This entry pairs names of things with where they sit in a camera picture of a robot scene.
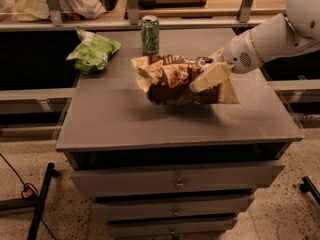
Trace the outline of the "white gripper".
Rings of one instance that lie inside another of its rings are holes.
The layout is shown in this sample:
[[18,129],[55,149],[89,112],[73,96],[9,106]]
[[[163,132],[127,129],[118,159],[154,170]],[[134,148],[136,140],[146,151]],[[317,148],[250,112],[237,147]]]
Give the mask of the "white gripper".
[[248,73],[263,65],[254,49],[250,30],[232,38],[224,49],[221,48],[213,52],[210,58],[214,64],[189,84],[189,88],[195,93],[210,89],[228,80],[231,74],[231,68],[228,64],[237,74]]

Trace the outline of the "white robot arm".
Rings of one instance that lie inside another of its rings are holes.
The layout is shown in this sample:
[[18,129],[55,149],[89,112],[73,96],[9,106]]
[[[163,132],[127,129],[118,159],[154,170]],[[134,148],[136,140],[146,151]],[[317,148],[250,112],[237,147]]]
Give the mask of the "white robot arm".
[[189,87],[199,93],[215,87],[231,73],[244,74],[278,58],[319,49],[320,0],[288,0],[278,14],[231,39],[213,54],[214,62]]

